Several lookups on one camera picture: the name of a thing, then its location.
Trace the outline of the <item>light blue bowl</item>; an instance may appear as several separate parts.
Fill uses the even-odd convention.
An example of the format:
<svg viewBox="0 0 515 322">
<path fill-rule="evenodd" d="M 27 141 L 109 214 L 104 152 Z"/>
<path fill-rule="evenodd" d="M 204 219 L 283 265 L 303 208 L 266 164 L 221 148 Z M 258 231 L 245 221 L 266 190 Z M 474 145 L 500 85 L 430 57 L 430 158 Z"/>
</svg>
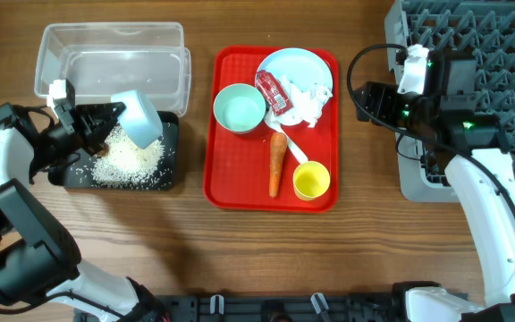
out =
<svg viewBox="0 0 515 322">
<path fill-rule="evenodd" d="M 156 108 L 141 91 L 129 90 L 111 96 L 112 103 L 123 103 L 124 111 L 117 117 L 131 141 L 146 149 L 163 134 L 163 125 Z"/>
</svg>

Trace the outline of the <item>white tissue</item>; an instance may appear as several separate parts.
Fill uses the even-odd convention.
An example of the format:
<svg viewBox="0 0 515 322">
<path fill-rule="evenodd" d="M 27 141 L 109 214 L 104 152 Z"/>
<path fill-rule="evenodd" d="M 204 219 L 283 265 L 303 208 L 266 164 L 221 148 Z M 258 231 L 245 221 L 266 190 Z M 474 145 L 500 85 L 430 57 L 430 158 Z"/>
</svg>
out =
<svg viewBox="0 0 515 322">
<path fill-rule="evenodd" d="M 268 111 L 265 120 L 285 126 L 294 126 L 305 121 L 309 128 L 314 128 L 322 116 L 325 104 L 333 96 L 332 91 L 317 83 L 311 85 L 308 90 L 301 91 L 285 75 L 281 78 L 281 85 L 289 96 L 293 108 L 280 116 L 275 116 Z"/>
</svg>

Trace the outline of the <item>yellow cup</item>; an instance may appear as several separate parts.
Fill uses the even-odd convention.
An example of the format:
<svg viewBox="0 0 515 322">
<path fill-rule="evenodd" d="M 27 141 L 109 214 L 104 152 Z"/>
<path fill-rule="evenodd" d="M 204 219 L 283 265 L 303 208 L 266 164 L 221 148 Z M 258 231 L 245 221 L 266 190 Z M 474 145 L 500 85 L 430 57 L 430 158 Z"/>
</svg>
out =
<svg viewBox="0 0 515 322">
<path fill-rule="evenodd" d="M 321 163 L 308 161 L 295 169 L 292 181 L 296 196 L 301 200 L 311 201 L 328 191 L 331 175 Z"/>
</svg>

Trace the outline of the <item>red snack wrapper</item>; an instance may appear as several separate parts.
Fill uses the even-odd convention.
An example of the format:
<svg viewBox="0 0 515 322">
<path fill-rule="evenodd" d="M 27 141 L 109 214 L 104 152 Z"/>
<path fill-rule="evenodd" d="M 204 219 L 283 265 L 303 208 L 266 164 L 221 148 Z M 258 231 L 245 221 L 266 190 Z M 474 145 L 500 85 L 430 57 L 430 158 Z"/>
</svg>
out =
<svg viewBox="0 0 515 322">
<path fill-rule="evenodd" d="M 288 94 L 271 72 L 265 70 L 258 71 L 256 87 L 270 105 L 275 116 L 280 116 L 293 109 L 293 104 Z"/>
</svg>

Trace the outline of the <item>orange carrot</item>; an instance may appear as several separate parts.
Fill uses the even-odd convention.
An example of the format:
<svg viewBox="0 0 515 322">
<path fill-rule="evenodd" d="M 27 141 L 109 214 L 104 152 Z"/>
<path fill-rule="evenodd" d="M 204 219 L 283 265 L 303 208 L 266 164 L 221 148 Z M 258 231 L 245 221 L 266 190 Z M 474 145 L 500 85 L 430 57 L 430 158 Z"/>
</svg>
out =
<svg viewBox="0 0 515 322">
<path fill-rule="evenodd" d="M 270 175 L 269 196 L 275 198 L 278 195 L 283 159 L 288 146 L 285 134 L 275 132 L 270 140 Z"/>
</svg>

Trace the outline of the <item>green bowl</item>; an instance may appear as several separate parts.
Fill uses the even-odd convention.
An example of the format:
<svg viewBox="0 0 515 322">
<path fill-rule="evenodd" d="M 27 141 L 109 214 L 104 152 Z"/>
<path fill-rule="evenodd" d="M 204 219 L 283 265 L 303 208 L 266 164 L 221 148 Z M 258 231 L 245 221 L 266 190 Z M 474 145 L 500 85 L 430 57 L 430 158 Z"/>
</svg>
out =
<svg viewBox="0 0 515 322">
<path fill-rule="evenodd" d="M 245 134 L 253 131 L 263 121 L 266 101 L 255 87 L 235 83 L 223 88 L 216 95 L 213 114 L 227 131 Z"/>
</svg>

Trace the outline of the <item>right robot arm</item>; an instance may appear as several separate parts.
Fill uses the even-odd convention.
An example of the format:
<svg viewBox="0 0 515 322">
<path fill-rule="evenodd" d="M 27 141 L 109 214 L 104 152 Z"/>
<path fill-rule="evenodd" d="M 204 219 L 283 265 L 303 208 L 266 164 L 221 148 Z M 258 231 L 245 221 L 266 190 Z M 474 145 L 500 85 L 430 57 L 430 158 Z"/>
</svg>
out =
<svg viewBox="0 0 515 322">
<path fill-rule="evenodd" d="M 515 179 L 500 120 L 476 114 L 476 60 L 421 45 L 393 44 L 403 75 L 397 85 L 349 89 L 362 122 L 432 150 L 463 208 L 480 260 L 485 305 L 429 282 L 396 284 L 404 321 L 515 321 Z"/>
</svg>

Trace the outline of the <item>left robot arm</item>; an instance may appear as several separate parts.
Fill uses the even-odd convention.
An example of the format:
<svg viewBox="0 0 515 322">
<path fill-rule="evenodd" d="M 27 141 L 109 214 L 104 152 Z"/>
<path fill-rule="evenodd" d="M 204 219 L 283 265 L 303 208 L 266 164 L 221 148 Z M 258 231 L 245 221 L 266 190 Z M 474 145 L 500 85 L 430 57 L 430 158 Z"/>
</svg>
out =
<svg viewBox="0 0 515 322">
<path fill-rule="evenodd" d="M 170 311 L 145 286 L 84 261 L 66 228 L 30 193 L 39 172 L 90 154 L 115 127 L 123 103 L 60 103 L 38 131 L 31 114 L 42 106 L 0 106 L 0 314 L 16 315 L 49 302 L 100 321 L 168 321 Z"/>
</svg>

